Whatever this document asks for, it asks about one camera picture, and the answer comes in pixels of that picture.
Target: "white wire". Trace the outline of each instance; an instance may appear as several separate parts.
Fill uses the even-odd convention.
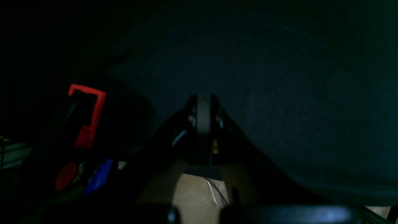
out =
[[[223,206],[222,206],[222,205],[220,205],[220,204],[217,202],[217,200],[216,200],[216,196],[214,195],[213,187],[211,186],[210,182],[209,182],[208,180],[206,180],[206,181],[207,181],[207,184],[208,184],[208,185],[209,185],[209,187],[210,187],[211,195],[213,196],[213,200],[214,200],[214,202],[216,203],[216,205],[217,205],[218,207],[221,207],[221,208],[223,208]]]

